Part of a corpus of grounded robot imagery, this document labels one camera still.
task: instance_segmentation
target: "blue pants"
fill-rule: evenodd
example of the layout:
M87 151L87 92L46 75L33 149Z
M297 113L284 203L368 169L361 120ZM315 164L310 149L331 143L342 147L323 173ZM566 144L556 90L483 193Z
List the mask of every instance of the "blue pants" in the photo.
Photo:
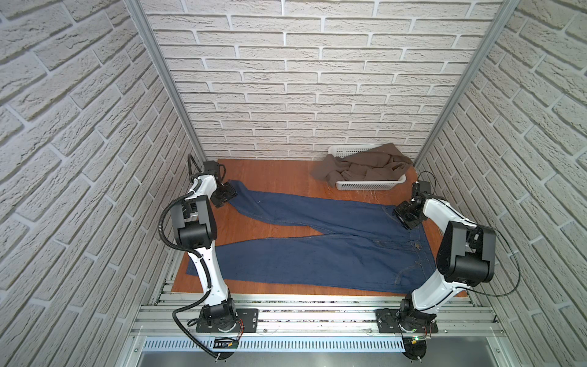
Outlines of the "blue pants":
M308 225L324 235L218 246L225 279L406 294L436 269L424 228L405 229L394 206L264 193L250 191L240 181L231 184L238 195L230 204L239 213L270 224ZM187 273L197 275L192 263Z

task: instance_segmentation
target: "black mounting plate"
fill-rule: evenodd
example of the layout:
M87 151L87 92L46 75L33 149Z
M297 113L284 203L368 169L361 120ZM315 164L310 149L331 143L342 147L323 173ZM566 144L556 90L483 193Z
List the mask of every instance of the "black mounting plate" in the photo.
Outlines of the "black mounting plate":
M245 325L245 333L256 332L257 323L259 322L259 310L256 308L237 308L238 318L242 320L242 324ZM208 326L206 320L198 321L195 327L196 332L221 332L218 330L216 325ZM238 333L239 327L235 324L234 329L230 330L229 333Z
M376 309L375 310L375 317L377 319L377 328L381 334L393 334L393 333L405 333L400 328L400 325L397 323L396 313L399 310L397 309ZM428 334L436 334L438 333L438 325L435 322L430 324L432 330L428 330ZM418 333L425 334L424 329L422 331L418 331Z

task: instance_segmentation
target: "brown wooden surface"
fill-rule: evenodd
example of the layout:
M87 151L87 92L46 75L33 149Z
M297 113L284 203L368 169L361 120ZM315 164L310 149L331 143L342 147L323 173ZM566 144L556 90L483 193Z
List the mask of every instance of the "brown wooden surface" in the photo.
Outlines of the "brown wooden surface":
M227 179L242 181L246 187L255 191L295 194L308 197L320 197L337 200L364 201L365 203L397 205L411 198L411 184L417 174L411 168L406 174L406 182L385 191L339 191L328 187L323 181L316 181L310 176L315 161L287 160L234 160L219 161L226 165ZM239 214L231 205L220 209L214 208L218 226L216 246L246 240L268 237L303 237L319 235L310 227L287 227L263 223ZM436 257L442 235L431 221L424 222L426 237L432 253ZM172 292L196 293L202 291L198 277L185 273L189 257L184 254L171 289ZM270 284L249 281L225 280L231 293L248 294L323 294L323 295L394 295L392 293L359 291L356 289L320 287L303 284Z

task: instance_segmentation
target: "pant leg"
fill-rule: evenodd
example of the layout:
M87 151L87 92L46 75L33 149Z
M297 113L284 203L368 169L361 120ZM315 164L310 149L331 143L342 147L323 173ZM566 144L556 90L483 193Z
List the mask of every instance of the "pant leg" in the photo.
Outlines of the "pant leg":
M424 248L348 234L264 238L218 246L222 276L406 294L432 274ZM197 275L190 264L188 274Z
M393 214L394 206L251 191L231 181L238 195L230 201L239 213L270 224L308 225L324 234L353 234L380 240L411 240Z

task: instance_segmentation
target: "wooden tabletop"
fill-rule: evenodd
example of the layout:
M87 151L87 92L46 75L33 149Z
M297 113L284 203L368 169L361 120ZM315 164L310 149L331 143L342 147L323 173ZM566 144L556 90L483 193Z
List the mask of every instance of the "wooden tabletop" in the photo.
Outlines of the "wooden tabletop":
M326 182L316 181L310 176L310 171L318 163L315 161L222 159L219 162L226 165L227 180L242 181L250 190L337 200L364 201L365 203L373 204L398 205L404 200L409 200L411 198L411 184L417 179L415 169L410 168L406 173L406 182L396 185L391 190L339 191L336 188L329 187ZM214 216L218 226L216 246L259 238L304 237L321 234L310 227L288 227L263 223L239 214L231 205L225 205L220 209L214 208ZM424 222L424 230L432 253L436 257L442 234L431 220ZM202 292L198 277L185 273L188 262L189 257L184 254L171 289L172 292ZM317 285L225 281L231 293L396 295L393 293L320 287Z

